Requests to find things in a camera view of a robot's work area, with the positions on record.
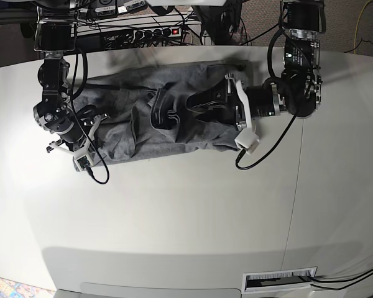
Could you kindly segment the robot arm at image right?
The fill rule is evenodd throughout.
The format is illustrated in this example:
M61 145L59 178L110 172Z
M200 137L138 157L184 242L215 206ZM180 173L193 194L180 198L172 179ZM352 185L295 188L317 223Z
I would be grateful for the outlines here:
M326 31L323 1L281 1L277 31L267 50L269 76L254 84L247 65L229 60L224 76L191 95L186 109L205 122L234 125L289 113L307 118L321 103L320 41Z

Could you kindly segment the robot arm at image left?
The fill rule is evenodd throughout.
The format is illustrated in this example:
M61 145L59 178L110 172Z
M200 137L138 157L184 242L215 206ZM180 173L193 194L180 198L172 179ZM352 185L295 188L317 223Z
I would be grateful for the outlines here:
M39 127L55 133L59 139L51 142L47 151L54 149L71 154L73 161L92 165L96 150L94 135L107 115L95 105L75 107L87 80L75 91L68 81L70 64L65 54L76 50L77 27L80 14L86 14L92 1L34 1L37 8L37 31L34 49L44 56L38 70L42 99L34 107L34 118Z

